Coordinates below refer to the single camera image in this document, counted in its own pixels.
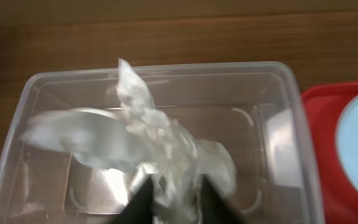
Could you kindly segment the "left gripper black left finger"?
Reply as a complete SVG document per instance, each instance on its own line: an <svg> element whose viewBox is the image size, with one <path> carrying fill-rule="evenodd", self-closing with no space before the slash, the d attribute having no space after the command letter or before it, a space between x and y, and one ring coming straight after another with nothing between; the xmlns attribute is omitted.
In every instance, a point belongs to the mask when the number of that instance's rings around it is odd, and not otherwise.
<svg viewBox="0 0 358 224"><path fill-rule="evenodd" d="M109 224L153 224L154 185L149 176L123 211Z"/></svg>

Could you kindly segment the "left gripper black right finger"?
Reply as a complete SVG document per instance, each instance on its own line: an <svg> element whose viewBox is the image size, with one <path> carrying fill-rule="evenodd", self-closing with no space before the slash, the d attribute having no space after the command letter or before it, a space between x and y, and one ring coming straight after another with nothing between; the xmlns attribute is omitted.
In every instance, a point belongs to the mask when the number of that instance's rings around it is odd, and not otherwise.
<svg viewBox="0 0 358 224"><path fill-rule="evenodd" d="M247 222L218 194L209 178L202 177L200 189L202 224L246 224Z"/></svg>

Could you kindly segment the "white tissue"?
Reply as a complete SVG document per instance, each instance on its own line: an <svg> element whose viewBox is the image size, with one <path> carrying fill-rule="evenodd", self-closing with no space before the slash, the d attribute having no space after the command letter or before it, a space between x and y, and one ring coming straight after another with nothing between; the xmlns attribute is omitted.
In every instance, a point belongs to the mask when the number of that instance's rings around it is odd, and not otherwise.
<svg viewBox="0 0 358 224"><path fill-rule="evenodd" d="M41 149L68 152L94 169L135 172L136 192L151 176L153 223L201 223L200 189L206 175L222 199L237 187L236 167L219 142L194 138L156 108L146 82L119 61L117 112L96 108L47 111L34 116L22 140Z"/></svg>

